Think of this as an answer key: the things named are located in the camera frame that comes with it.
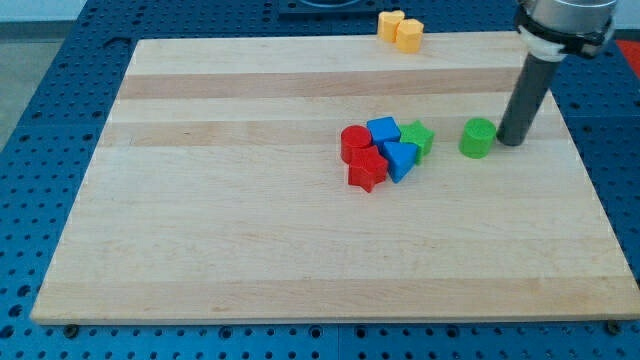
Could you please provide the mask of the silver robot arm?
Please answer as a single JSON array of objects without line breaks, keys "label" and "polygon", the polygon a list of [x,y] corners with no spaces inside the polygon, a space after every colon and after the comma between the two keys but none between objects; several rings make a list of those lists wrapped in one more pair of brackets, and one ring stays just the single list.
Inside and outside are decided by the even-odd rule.
[{"label": "silver robot arm", "polygon": [[514,24],[535,58],[592,59],[612,39],[617,0],[518,0]]}]

